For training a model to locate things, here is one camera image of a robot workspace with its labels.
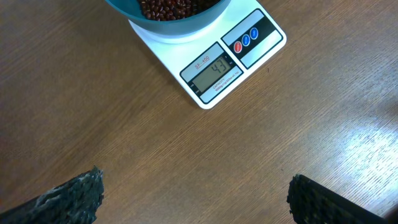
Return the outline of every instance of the wooden table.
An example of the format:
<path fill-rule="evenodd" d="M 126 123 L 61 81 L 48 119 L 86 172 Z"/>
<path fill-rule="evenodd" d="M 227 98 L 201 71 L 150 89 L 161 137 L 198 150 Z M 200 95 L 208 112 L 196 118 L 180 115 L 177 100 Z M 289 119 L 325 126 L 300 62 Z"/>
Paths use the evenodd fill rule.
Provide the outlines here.
<path fill-rule="evenodd" d="M 104 1 L 0 2 L 0 212 L 97 165 L 96 223 L 293 223 L 301 173 L 398 203 L 398 1 L 263 0 L 287 45 L 199 109 Z"/>

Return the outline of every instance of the bowl rim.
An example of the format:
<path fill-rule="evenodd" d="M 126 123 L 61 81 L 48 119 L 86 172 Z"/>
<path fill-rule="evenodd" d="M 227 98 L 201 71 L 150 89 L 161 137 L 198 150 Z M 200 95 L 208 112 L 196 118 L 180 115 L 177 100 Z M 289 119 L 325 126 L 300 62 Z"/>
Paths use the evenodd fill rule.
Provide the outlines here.
<path fill-rule="evenodd" d="M 179 23 L 179 22 L 186 22 L 186 21 L 189 21 L 189 20 L 191 20 L 191 19 L 204 16 L 204 15 L 210 13 L 212 10 L 214 10 L 214 9 L 216 8 L 216 6 L 220 5 L 222 2 L 231 1 L 231 0 L 220 0 L 220 1 L 219 1 L 218 3 L 216 3 L 214 6 L 212 6 L 211 8 L 209 8 L 209 9 L 207 9 L 207 10 L 205 10 L 205 11 L 199 13 L 199 14 L 196 14 L 196 15 L 194 15 L 194 16 L 190 16 L 190 17 L 185 18 L 185 19 L 177 19 L 177 20 L 174 20 L 174 21 L 153 21 L 153 20 L 150 20 L 150 19 L 143 19 L 143 18 L 140 18 L 140 17 L 137 17 L 137 16 L 133 16 L 132 14 L 126 13 L 125 11 L 123 11 L 123 10 L 121 10 L 120 8 L 116 7 L 116 6 L 111 2 L 111 0 L 105 0 L 105 1 L 106 1 L 109 5 L 111 5 L 114 9 L 116 9 L 117 11 L 119 11 L 121 14 L 123 14 L 123 15 L 125 15 L 125 16 L 127 16 L 127 17 L 131 17 L 131 18 L 136 19 L 136 20 L 141 21 L 141 22 L 149 22 L 149 23 L 153 23 L 153 24 L 159 24 L 159 23 L 162 23 L 162 24 L 176 24 L 176 23 Z"/>

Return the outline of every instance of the teal plastic bowl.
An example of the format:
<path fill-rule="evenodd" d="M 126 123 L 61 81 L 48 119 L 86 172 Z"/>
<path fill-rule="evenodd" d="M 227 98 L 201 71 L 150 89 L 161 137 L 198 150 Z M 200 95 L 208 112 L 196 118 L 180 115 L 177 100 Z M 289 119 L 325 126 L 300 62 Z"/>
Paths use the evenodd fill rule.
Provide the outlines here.
<path fill-rule="evenodd" d="M 106 0 L 106 2 L 145 30 L 163 35 L 184 35 L 211 24 L 224 12 L 231 0 L 221 0 L 208 10 L 186 19 L 160 22 L 146 19 L 137 0 Z"/>

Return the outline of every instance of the scale platform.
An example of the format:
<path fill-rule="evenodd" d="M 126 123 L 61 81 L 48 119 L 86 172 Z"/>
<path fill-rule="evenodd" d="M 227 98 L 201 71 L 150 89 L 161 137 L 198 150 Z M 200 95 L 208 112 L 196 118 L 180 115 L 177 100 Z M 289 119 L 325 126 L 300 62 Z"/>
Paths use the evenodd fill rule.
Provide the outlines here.
<path fill-rule="evenodd" d="M 203 109 L 210 109 L 286 44 L 286 35 L 256 0 L 231 0 L 217 20 L 195 33 L 138 36 Z"/>

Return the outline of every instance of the display panel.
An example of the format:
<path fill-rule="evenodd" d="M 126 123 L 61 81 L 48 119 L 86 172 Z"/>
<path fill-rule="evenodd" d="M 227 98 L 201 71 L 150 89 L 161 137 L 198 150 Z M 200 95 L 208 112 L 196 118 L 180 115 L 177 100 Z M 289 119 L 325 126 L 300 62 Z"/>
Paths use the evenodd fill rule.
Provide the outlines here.
<path fill-rule="evenodd" d="M 223 57 L 220 57 L 216 59 L 209 67 L 207 67 L 192 82 L 201 92 L 204 92 L 209 86 L 211 86 L 217 79 L 225 75 L 230 69 L 231 66 L 229 66 L 228 62 Z"/>

